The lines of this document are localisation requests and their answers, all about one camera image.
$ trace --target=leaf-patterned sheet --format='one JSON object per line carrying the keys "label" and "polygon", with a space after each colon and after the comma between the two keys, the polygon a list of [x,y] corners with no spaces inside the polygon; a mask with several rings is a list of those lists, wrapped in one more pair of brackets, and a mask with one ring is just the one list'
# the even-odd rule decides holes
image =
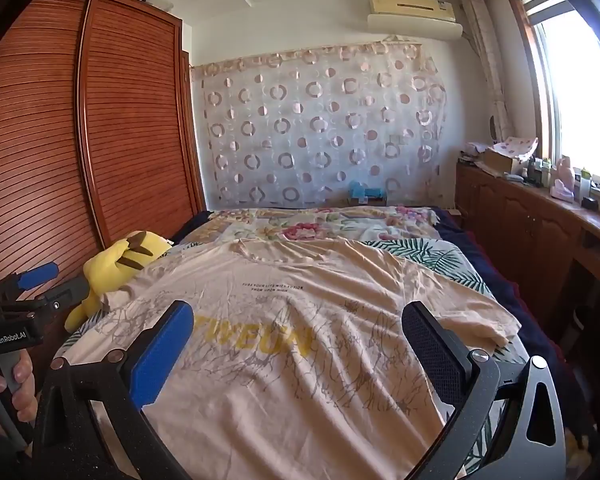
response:
{"label": "leaf-patterned sheet", "polygon": [[[462,251],[450,242],[432,238],[407,238],[398,240],[368,240],[363,243],[428,267],[434,272],[446,276],[456,283],[472,288],[495,301],[493,294],[486,283],[484,283],[480,274],[474,269],[467,257],[462,254]],[[201,245],[201,243],[183,243],[171,248],[166,254],[179,253],[198,245]],[[102,312],[94,314],[67,340],[62,348],[59,349],[56,356],[60,356],[66,352],[87,330],[90,330],[104,317],[105,314]],[[494,357],[501,361],[514,363],[525,363],[529,359],[529,355],[518,336],[515,336],[504,348],[496,348]],[[446,420],[449,420],[454,407],[442,402],[438,396],[434,396],[434,400],[440,413]],[[502,416],[503,409],[504,401],[498,400],[493,403],[489,416],[474,444],[474,448],[464,462],[464,468],[467,473],[473,472],[480,465],[480,461],[484,457],[487,447],[493,438],[493,432]]]}

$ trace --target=bed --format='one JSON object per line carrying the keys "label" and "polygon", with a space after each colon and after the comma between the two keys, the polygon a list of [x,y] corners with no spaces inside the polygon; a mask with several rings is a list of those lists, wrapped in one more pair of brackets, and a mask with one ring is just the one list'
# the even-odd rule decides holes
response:
{"label": "bed", "polygon": [[[589,418],[584,400],[561,355],[526,310],[516,286],[497,273],[471,235],[459,228],[443,210],[359,206],[203,212],[173,237],[176,245],[167,256],[186,254],[207,244],[218,245],[236,238],[302,242],[341,237],[421,264],[504,306],[520,322],[520,330],[509,342],[494,350],[494,357],[510,362],[525,362],[529,354],[545,357],[556,383],[565,427],[577,435],[587,433]],[[80,362],[79,356],[84,352],[76,349],[76,343],[83,341],[90,331],[115,332],[119,330],[119,323],[120,319],[113,322],[105,309],[73,334],[58,355],[64,354],[71,362]],[[437,396],[434,396],[434,402],[442,417],[448,420],[453,407],[442,403]],[[467,473],[479,466],[502,410],[501,401],[494,403],[490,417],[464,463]]]}

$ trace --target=floral bedsheet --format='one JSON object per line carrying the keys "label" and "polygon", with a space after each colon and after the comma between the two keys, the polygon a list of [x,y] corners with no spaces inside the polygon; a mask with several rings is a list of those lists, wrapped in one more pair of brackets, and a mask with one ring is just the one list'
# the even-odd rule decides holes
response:
{"label": "floral bedsheet", "polygon": [[209,243],[260,238],[315,240],[344,237],[372,242],[405,238],[440,239],[435,212],[428,207],[371,207],[322,209],[233,209],[217,211],[209,222],[182,241]]}

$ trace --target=metal screw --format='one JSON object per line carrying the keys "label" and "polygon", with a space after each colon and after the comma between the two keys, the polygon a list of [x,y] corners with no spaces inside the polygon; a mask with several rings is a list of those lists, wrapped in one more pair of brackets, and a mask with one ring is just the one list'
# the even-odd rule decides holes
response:
{"label": "metal screw", "polygon": [[51,369],[59,370],[64,366],[64,358],[56,357],[53,361],[51,361]]}
{"label": "metal screw", "polygon": [[539,369],[541,369],[541,370],[542,370],[543,368],[546,368],[546,361],[544,360],[544,358],[543,358],[543,357],[540,357],[539,355],[534,355],[534,356],[531,358],[531,364],[532,364],[533,366],[535,366],[536,368],[539,368]]}
{"label": "metal screw", "polygon": [[475,361],[478,361],[480,363],[485,363],[489,360],[489,354],[487,354],[487,352],[479,348],[471,352],[471,357],[473,357]]}
{"label": "metal screw", "polygon": [[119,363],[125,356],[125,351],[120,348],[116,348],[107,354],[107,361],[110,363]]}

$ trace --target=window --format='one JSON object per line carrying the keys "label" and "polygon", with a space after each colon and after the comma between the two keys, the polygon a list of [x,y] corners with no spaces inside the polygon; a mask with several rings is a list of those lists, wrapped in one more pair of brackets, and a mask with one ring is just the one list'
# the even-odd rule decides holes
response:
{"label": "window", "polygon": [[509,0],[534,81],[541,155],[600,181],[600,42],[567,0]]}

